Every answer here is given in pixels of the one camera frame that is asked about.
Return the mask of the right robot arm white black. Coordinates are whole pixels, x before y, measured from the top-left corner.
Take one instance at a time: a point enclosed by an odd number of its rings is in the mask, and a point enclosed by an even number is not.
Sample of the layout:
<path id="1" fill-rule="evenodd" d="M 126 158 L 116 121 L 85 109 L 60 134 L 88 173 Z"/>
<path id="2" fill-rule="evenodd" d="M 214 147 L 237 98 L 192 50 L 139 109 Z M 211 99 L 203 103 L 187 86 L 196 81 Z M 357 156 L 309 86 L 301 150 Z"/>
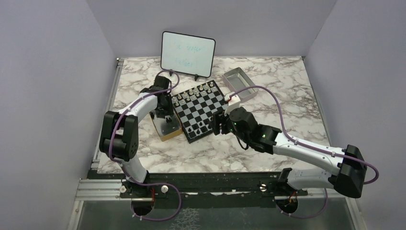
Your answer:
<path id="1" fill-rule="evenodd" d="M 360 198 L 367 167 L 358 147 L 332 148 L 283 134 L 273 126 L 259 124 L 251 112 L 239 107 L 226 115 L 216 112 L 210 119 L 215 135 L 234 134 L 257 152 L 277 154 L 315 166 L 308 170 L 283 170 L 277 191 L 288 195 L 303 188 L 329 188 L 341 195 Z"/>

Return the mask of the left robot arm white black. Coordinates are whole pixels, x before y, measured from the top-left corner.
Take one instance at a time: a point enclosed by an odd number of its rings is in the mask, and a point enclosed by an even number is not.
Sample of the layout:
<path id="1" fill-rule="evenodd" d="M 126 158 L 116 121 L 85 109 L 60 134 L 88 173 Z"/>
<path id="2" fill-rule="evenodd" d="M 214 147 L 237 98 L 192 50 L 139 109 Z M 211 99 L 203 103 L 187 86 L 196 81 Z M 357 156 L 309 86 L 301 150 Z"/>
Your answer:
<path id="1" fill-rule="evenodd" d="M 139 122 L 154 110 L 163 111 L 166 117 L 173 113 L 170 91 L 179 83 L 157 75 L 154 84 L 143 88 L 138 97 L 118 112 L 107 111 L 103 117 L 99 151 L 117 163 L 132 183 L 132 190 L 143 197 L 150 192 L 148 171 L 137 157 L 139 147 Z"/>

